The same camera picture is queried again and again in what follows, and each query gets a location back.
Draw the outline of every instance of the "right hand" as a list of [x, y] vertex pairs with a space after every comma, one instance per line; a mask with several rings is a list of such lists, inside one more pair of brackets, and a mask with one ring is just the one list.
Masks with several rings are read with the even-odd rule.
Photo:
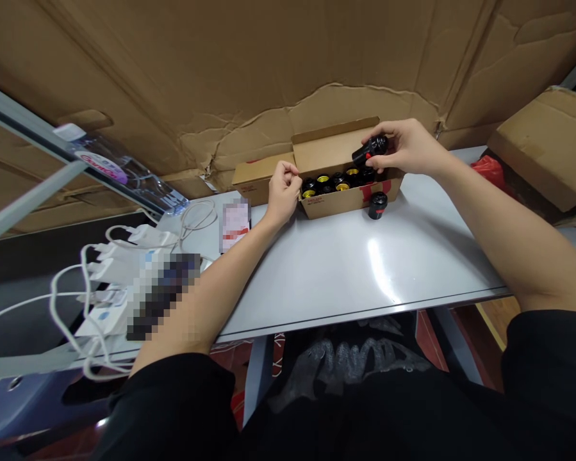
[[394, 135], [395, 142], [393, 154], [373, 156], [366, 161], [378, 173], [384, 168], [398, 168], [405, 173], [434, 176], [455, 160], [415, 118], [381, 122], [363, 138], [363, 144], [377, 134]]

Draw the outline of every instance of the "red plastic bag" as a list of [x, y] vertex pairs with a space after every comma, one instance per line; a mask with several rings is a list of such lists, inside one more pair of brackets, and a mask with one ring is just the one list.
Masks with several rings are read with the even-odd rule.
[[487, 179], [488, 182], [497, 186], [503, 192], [508, 193], [506, 181], [504, 180], [504, 170], [497, 160], [489, 156], [484, 156], [477, 162], [472, 163], [472, 168]]

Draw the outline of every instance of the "forearm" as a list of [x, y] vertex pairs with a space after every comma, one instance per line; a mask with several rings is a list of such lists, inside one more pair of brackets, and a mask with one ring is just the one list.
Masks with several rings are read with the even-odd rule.
[[576, 249], [458, 159], [434, 175], [522, 309], [576, 311]]
[[184, 352], [209, 353], [232, 314], [253, 270], [279, 227], [262, 219], [204, 271], [166, 312], [143, 344], [132, 374], [145, 365]]

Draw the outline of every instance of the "hand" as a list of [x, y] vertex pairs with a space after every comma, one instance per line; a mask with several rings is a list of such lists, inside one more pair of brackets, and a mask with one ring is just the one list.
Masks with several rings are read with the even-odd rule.
[[302, 179], [296, 166], [280, 161], [268, 184], [268, 208], [264, 219], [281, 227], [290, 219], [299, 199]]
[[435, 176], [451, 165], [456, 159], [444, 149], [415, 118], [382, 122], [363, 138], [365, 144], [377, 134], [394, 135], [394, 149], [388, 155], [373, 156], [366, 161], [381, 173], [384, 168], [399, 168], [405, 173]]

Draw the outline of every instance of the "black sleeve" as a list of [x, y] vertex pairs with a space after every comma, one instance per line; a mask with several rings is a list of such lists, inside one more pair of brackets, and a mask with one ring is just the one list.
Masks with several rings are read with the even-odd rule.
[[203, 354], [144, 367], [111, 397], [106, 432], [91, 459], [219, 458], [238, 435], [234, 386], [234, 375]]
[[576, 423], [576, 312], [519, 314], [507, 329], [502, 372], [508, 398]]

